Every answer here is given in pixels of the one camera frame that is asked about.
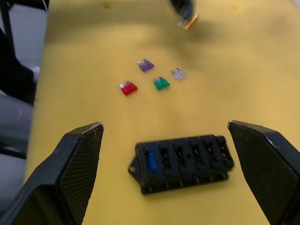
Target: black fuse holder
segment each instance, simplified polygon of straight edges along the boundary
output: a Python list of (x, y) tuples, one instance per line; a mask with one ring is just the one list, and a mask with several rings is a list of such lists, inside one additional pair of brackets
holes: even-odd
[(196, 136), (138, 143), (128, 172), (142, 194), (228, 179), (234, 166), (223, 136)]

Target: yellow tabletop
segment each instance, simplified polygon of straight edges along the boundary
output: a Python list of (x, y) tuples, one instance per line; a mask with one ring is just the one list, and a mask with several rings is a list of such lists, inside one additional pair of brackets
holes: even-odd
[[(26, 178), (68, 131), (105, 132), (84, 225), (266, 225), (241, 172), (228, 120), (280, 131), (300, 149), (300, 9), (291, 0), (200, 0), (185, 31), (167, 0), (51, 0)], [(137, 61), (155, 69), (144, 74)], [(170, 71), (188, 74), (181, 82)], [(152, 79), (171, 84), (157, 91)], [(126, 97), (119, 84), (139, 90)], [(228, 181), (142, 196), (135, 143), (224, 135)]]

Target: purple fuse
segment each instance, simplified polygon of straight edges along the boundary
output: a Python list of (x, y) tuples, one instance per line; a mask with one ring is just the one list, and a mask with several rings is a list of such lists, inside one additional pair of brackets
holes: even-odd
[(139, 67), (143, 72), (146, 72), (154, 67), (154, 65), (148, 60), (143, 60), (143, 62), (138, 61), (137, 64), (139, 65)]

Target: green fuse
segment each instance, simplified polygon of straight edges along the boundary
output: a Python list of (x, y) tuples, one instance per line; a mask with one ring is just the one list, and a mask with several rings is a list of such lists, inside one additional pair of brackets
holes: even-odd
[(155, 84), (157, 90), (162, 90), (162, 89), (170, 86), (169, 82), (166, 79), (162, 78), (161, 76), (159, 77), (159, 80), (153, 79), (153, 81), (154, 81), (154, 84)]

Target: red fuse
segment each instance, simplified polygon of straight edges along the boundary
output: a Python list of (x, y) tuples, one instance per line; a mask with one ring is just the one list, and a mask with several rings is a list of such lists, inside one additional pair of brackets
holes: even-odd
[(130, 93), (137, 90), (137, 87), (130, 81), (126, 81), (125, 85), (121, 83), (120, 88), (125, 95), (129, 95)]

